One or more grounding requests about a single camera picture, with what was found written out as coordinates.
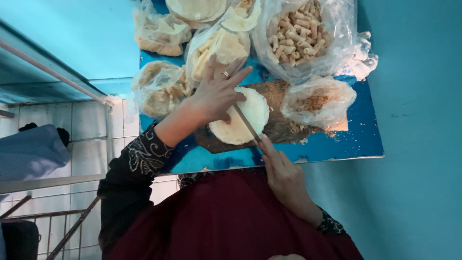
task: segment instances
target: knife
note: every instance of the knife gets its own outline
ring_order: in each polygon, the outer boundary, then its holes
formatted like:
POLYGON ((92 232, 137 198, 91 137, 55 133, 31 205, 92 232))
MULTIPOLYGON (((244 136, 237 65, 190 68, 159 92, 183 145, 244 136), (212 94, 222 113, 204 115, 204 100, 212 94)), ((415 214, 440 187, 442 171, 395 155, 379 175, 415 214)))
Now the knife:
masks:
POLYGON ((257 142, 257 146, 259 147, 259 143, 261 143, 261 139, 260 137, 258 136, 258 134, 255 132, 254 128, 252 127, 252 125, 249 123, 249 121, 247 120, 247 118, 245 117, 245 115, 242 113, 241 109, 239 108, 239 106, 237 106, 236 103, 234 103, 232 105, 234 107, 234 109, 236 109, 237 113, 239 114, 239 116, 241 117, 242 121, 244 121, 244 124, 247 126, 247 128, 249 129, 249 131, 252 133, 255 141, 257 142))

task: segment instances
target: black sleeve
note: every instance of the black sleeve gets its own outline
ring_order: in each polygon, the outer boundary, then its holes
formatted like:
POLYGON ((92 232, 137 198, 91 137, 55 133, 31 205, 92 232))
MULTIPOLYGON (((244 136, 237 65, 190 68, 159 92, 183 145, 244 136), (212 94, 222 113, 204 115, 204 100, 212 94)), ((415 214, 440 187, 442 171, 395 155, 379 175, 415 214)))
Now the black sleeve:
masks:
POLYGON ((347 232, 343 228, 342 224, 332 218, 321 207, 319 208, 322 211, 322 222, 317 228, 319 231, 326 235, 347 235, 347 232))
POLYGON ((99 244, 105 256, 148 206, 149 187, 170 157, 168 147, 154 132, 156 122, 128 144, 119 158, 109 163, 106 178, 99 182, 101 198, 101 232, 99 244))

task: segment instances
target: blue table top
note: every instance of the blue table top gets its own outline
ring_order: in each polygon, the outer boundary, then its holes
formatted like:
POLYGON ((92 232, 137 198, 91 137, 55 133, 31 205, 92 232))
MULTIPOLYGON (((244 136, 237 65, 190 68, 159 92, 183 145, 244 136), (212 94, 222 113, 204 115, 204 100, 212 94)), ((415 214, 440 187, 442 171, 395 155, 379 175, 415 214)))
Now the blue table top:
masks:
MULTIPOLYGON (((159 13, 165 13, 165 5, 155 4, 159 13)), ((140 51, 140 68, 155 60, 166 60, 182 66, 183 56, 168 57, 140 51)), ((266 77, 269 72, 253 58, 253 53, 247 61, 247 66, 254 66, 254 71, 240 84, 247 85, 275 80, 266 77)), ((348 131, 337 132, 335 137, 316 133, 307 137, 304 145, 297 143, 275 144, 277 150, 285 152, 292 162, 314 162, 327 160, 346 160, 357 158, 383 157, 383 146, 378 131, 371 92, 367 81, 356 81, 349 76, 338 76, 337 80, 349 83, 357 93, 356 101, 348 108, 348 131)), ((153 119, 140 115, 141 128, 144 131, 153 119)), ((230 168, 254 167, 264 165, 261 161, 261 151, 247 148, 219 154, 211 154, 205 148, 198 146, 194 136, 190 135, 181 141, 174 150, 171 159, 165 166, 165 173, 190 173, 204 170, 225 170, 230 168)))

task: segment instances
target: tiled floor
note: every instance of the tiled floor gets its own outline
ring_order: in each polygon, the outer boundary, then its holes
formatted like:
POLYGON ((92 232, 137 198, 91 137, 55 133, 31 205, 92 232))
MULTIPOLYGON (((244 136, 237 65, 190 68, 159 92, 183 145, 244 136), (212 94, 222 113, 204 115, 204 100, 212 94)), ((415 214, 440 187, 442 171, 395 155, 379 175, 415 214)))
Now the tiled floor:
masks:
MULTIPOLYGON (((53 124, 65 128, 71 135, 71 140, 80 140, 106 135, 104 106, 96 101, 78 103, 61 103, 48 105, 29 105, 7 109, 15 113, 14 119, 0 118, 0 138, 17 133, 18 128, 35 122, 41 126, 53 124)), ((128 115, 125 100, 115 100, 111 115, 111 147, 113 157, 120 156, 120 151, 139 134, 139 117, 128 115)), ((72 158, 69 163, 57 169, 45 178, 101 174, 107 172, 106 140, 71 143, 68 151, 72 158)), ((98 181, 37 189, 28 192, 17 192, 0 204, 0 214, 3 214, 27 194, 32 199, 24 204, 13 216, 37 214, 54 211, 86 209, 96 197, 98 181)), ((154 204, 175 193, 178 189, 176 175, 157 177, 151 186, 153 192, 151 201, 154 204)), ((101 259, 98 244, 100 224, 100 202, 91 211, 82 225, 81 259, 101 259)), ((79 215, 53 217, 51 229, 49 218, 37 219, 36 224, 42 239, 39 243, 38 259, 46 259, 47 250, 52 251, 64 236, 66 230, 77 221, 79 215)), ((77 259, 79 255, 79 232, 76 232, 66 245, 64 259, 77 259)))

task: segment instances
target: wooden cutting board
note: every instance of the wooden cutting board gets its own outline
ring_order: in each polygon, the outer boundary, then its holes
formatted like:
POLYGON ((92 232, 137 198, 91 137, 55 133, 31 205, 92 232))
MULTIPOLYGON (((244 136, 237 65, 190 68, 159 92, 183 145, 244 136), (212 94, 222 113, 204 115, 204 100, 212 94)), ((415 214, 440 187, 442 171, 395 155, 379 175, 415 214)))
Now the wooden cutting board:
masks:
MULTIPOLYGON (((300 124, 285 118, 281 114, 280 106, 289 86, 289 83, 283 80, 243 86, 254 88, 258 93, 266 98, 268 106, 273 108, 273 111, 271 109, 269 111, 268 124, 263 130, 263 133, 266 134, 273 143, 293 142, 307 137, 312 132, 322 131, 313 126, 304 126, 304 129, 301 129, 300 124)), ((209 130, 208 125, 198 128, 195 132, 195 138, 197 144, 204 147, 212 154, 255 146, 254 141, 250 141, 242 145, 224 143, 215 137, 215 135, 209 130)))

